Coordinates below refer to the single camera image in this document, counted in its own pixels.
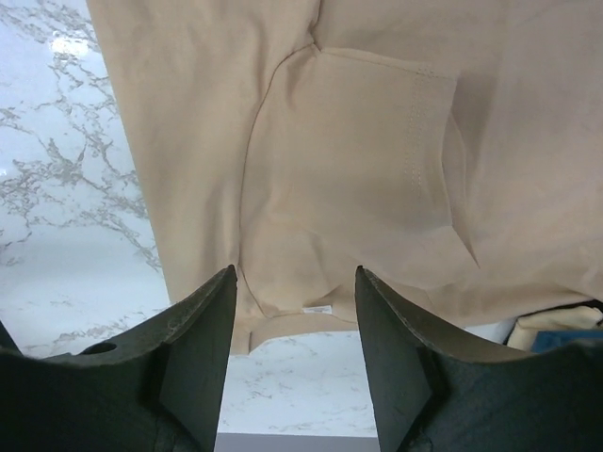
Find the beige t-shirt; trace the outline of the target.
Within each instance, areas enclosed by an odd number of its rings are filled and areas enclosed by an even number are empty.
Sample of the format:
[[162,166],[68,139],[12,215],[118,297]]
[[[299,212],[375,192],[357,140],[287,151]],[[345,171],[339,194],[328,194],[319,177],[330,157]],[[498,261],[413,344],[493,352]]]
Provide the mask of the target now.
[[492,324],[602,296],[598,1],[92,1],[172,301],[232,350],[356,326],[364,266]]

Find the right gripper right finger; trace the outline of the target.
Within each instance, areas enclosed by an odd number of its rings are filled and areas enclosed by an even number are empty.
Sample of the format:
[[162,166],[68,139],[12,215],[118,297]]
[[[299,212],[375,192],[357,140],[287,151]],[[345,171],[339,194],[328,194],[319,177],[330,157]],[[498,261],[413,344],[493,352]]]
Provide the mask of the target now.
[[598,451],[602,344],[505,347],[413,304],[372,272],[355,303],[383,451]]

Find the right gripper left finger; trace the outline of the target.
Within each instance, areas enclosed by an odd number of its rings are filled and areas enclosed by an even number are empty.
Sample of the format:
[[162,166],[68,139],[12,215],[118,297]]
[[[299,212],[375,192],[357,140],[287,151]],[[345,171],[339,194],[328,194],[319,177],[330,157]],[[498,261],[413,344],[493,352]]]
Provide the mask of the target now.
[[77,354],[36,359],[1,334],[5,451],[210,451],[236,310],[236,272]]

